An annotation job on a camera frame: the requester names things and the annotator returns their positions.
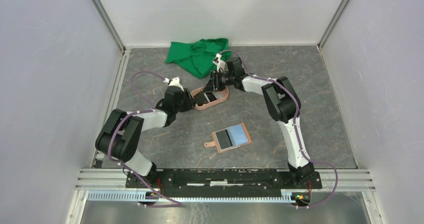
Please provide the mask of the pink oval tray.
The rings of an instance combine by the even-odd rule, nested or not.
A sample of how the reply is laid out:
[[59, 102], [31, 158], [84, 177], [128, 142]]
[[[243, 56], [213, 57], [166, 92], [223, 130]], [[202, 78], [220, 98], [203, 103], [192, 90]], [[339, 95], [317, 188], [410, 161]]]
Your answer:
[[225, 87], [222, 91], [207, 93], [204, 87], [201, 87], [192, 90], [191, 95], [194, 98], [195, 109], [201, 111], [226, 101], [229, 97], [229, 89]]

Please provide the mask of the brown leather card holder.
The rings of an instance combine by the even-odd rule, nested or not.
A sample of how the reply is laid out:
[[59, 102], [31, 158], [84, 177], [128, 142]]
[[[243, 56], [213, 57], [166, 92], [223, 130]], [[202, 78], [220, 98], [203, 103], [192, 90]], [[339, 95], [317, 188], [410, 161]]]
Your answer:
[[218, 132], [218, 131], [224, 130], [224, 129], [212, 132], [211, 136], [213, 138], [213, 141], [205, 142], [203, 146], [206, 147], [206, 148], [215, 147], [217, 149], [218, 153], [223, 153], [223, 152], [233, 150], [233, 149], [239, 148], [241, 146], [248, 145], [248, 144], [252, 143], [252, 139], [251, 139], [251, 137], [248, 133], [248, 130], [247, 130], [244, 123], [233, 125], [233, 126], [225, 128], [225, 129], [229, 132], [230, 139], [232, 141], [233, 147], [228, 148], [228, 149], [224, 149], [224, 150], [220, 150], [218, 143], [217, 143], [215, 133]]

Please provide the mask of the black card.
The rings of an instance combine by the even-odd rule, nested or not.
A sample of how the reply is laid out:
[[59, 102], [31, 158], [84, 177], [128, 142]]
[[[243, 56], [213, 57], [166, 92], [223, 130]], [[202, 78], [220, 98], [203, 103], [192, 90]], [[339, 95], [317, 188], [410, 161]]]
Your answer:
[[218, 98], [214, 95], [214, 92], [204, 93], [207, 104], [215, 105]]
[[226, 129], [216, 132], [215, 136], [220, 150], [233, 147], [229, 132]]

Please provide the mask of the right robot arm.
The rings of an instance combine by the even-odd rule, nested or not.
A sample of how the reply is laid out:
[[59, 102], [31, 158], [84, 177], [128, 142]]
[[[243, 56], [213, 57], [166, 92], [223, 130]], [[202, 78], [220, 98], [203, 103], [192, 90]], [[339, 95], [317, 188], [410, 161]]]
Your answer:
[[295, 188], [308, 183], [315, 172], [307, 153], [300, 127], [301, 103], [287, 77], [277, 79], [259, 77], [249, 73], [239, 57], [223, 61], [221, 54], [213, 58], [216, 70], [204, 91], [222, 91], [233, 86], [243, 92], [263, 96], [270, 117], [279, 125], [288, 150], [289, 182]]

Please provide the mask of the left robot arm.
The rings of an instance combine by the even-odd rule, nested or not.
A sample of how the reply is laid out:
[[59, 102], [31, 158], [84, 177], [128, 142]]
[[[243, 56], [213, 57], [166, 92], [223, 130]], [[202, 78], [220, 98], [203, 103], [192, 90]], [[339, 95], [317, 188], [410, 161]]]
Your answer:
[[188, 88], [168, 87], [154, 109], [127, 112], [114, 109], [102, 127], [95, 148], [110, 160], [138, 174], [144, 187], [157, 182], [157, 166], [138, 151], [141, 133], [171, 125], [178, 113], [194, 109], [196, 104]]

